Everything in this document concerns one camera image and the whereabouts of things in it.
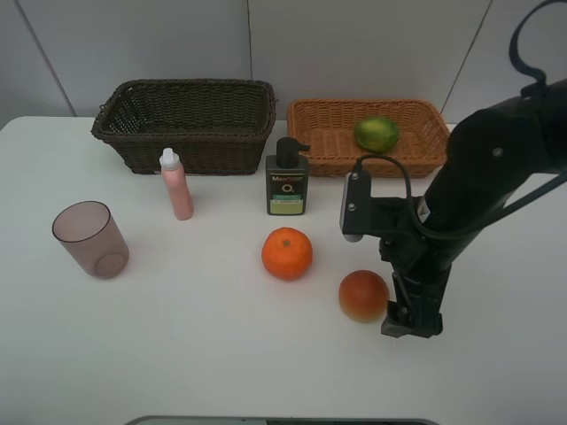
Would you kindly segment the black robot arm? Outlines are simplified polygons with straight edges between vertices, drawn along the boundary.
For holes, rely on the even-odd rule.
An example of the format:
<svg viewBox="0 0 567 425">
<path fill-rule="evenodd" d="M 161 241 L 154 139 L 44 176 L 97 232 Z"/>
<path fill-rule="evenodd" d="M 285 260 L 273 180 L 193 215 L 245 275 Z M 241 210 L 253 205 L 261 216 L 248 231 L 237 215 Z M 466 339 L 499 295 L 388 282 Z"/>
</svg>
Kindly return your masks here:
<svg viewBox="0 0 567 425">
<path fill-rule="evenodd" d="M 425 193 L 400 211 L 405 235 L 380 243 L 383 258 L 392 263 L 397 298 L 387 307 L 382 334 L 440 334 L 453 262 L 531 175 L 565 172 L 565 81 L 459 123 L 449 137 L 446 164 Z"/>
</svg>

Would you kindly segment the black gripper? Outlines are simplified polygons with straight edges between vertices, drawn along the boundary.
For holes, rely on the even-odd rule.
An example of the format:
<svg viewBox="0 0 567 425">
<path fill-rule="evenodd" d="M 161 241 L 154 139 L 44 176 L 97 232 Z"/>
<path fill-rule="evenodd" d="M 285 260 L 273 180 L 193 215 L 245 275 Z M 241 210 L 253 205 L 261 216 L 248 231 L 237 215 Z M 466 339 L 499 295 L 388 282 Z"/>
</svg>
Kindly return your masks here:
<svg viewBox="0 0 567 425">
<path fill-rule="evenodd" d="M 380 242 L 380 254 L 382 260 L 392 264 L 396 294 L 402 297 L 399 303 L 387 303 L 381 334 L 438 336 L 443 331 L 440 312 L 414 314 L 410 332 L 408 309 L 440 308 L 452 263 L 470 244 L 470 238 L 438 239 L 424 235 L 414 226 L 404 198 L 380 198 L 378 211 L 378 226 L 388 231 Z"/>
</svg>

